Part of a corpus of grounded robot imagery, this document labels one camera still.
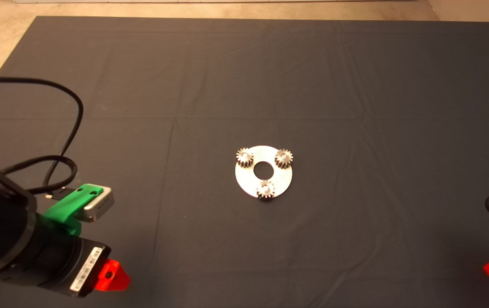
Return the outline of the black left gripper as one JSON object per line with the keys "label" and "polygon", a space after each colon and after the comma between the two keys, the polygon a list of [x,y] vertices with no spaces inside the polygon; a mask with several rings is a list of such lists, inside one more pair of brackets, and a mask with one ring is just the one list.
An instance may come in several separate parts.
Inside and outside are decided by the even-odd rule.
{"label": "black left gripper", "polygon": [[92,291],[122,292],[131,279],[121,263],[108,259],[111,248],[102,242],[70,235],[51,222],[36,222],[34,285],[73,298]]}

